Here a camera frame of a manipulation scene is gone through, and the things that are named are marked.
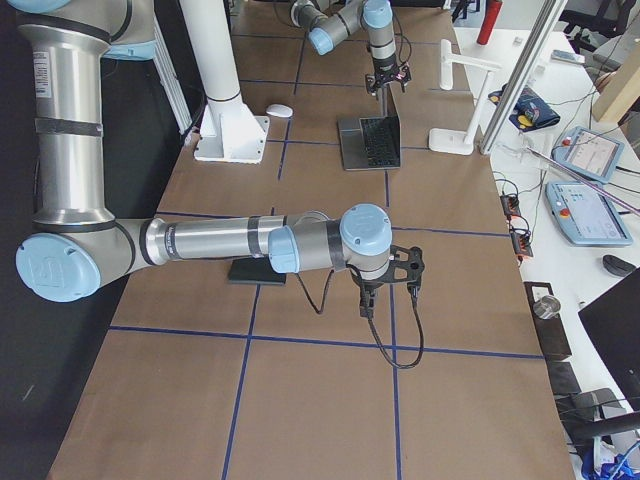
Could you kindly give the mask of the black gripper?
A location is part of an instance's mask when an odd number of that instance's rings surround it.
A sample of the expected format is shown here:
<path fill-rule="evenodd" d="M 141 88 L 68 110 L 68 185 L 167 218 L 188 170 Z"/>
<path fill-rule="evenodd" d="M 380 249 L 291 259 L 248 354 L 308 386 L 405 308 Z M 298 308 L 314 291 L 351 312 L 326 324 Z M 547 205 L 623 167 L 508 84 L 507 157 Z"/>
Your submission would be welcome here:
<path fill-rule="evenodd" d="M 404 284 L 410 295 L 412 308 L 414 312 L 417 312 L 424 269 L 422 250 L 419 247 L 403 248 L 397 245 L 391 246 L 386 270 L 378 277 L 371 278 L 367 272 L 362 273 L 357 269 L 356 285 L 360 290 L 360 316 L 368 319 L 373 318 L 376 291 L 388 284 Z"/>
<path fill-rule="evenodd" d="M 378 91 L 385 85 L 398 82 L 402 93 L 406 93 L 406 85 L 411 81 L 410 67 L 407 62 L 398 63 L 397 56 L 378 59 L 372 58 L 374 72 L 365 76 L 365 87 L 370 95 L 378 100 Z"/>

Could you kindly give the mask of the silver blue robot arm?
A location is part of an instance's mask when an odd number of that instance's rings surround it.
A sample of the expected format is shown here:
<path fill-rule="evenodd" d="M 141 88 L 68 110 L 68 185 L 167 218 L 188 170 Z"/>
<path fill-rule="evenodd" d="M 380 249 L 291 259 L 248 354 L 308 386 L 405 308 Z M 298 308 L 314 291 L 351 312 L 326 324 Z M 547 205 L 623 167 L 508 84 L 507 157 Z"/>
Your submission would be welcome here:
<path fill-rule="evenodd" d="M 397 82 L 403 92 L 411 80 L 409 65 L 396 54 L 393 10 L 389 1 L 346 1 L 332 15 L 326 11 L 336 1 L 292 1 L 289 15 L 292 23 L 308 33 L 319 55 L 332 52 L 351 35 L 364 30 L 368 35 L 373 73 L 365 76 L 369 94 L 377 96 L 390 83 Z"/>
<path fill-rule="evenodd" d="M 224 1 L 178 1 L 204 87 L 202 160 L 259 163 L 269 119 L 244 103 Z M 39 139 L 42 205 L 36 233 L 18 247 L 16 267 L 39 296 L 70 302 L 129 273 L 169 261 L 267 257 L 280 274 L 331 268 L 351 271 L 360 289 L 360 315 L 372 320 L 375 290 L 406 283 L 417 318 L 424 271 L 421 250 L 392 245 L 381 208 L 359 204 L 332 220 L 311 211 L 167 223 L 117 220 L 104 203 L 101 58 L 148 60 L 156 49 L 154 1 L 7 1 L 31 43 L 35 130 Z M 320 54 L 364 29 L 374 74 L 373 94 L 410 80 L 395 54 L 389 1 L 293 1 L 290 18 Z"/>

